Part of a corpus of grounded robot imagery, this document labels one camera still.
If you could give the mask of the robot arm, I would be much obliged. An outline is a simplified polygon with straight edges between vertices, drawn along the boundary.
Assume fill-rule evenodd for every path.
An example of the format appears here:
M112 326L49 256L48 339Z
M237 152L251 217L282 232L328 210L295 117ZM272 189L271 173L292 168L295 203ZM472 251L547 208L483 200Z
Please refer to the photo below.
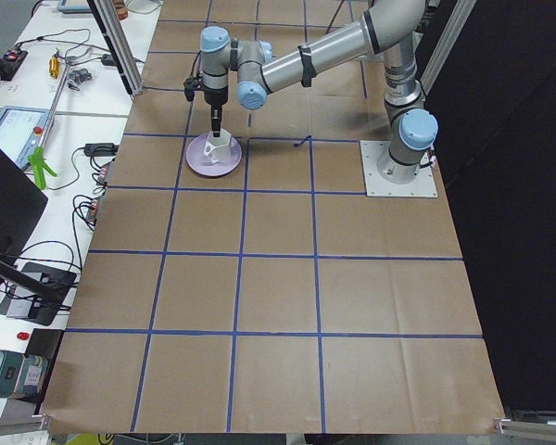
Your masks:
M270 94L295 83L312 85L318 74L364 55L383 55L385 109L392 141L379 160L380 175L393 184L408 184L423 167L421 159L436 140L438 123L423 107L425 95L416 78L412 34L425 15L424 1L377 1L362 16L311 44L274 58L264 41L233 38L219 26L200 33L201 71L183 83L193 101L202 92L210 106L211 129L186 149L189 167L205 177L220 177L240 163L242 148L221 126L228 101L230 72L237 74L236 97L248 110L263 107Z

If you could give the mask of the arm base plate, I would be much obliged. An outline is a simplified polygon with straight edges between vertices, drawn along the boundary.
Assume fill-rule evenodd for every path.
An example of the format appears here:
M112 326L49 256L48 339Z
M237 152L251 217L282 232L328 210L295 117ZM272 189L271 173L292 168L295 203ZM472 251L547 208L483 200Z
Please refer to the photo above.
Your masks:
M434 168L425 152L418 164L396 163L389 141L360 140L360 153L367 197L437 198Z

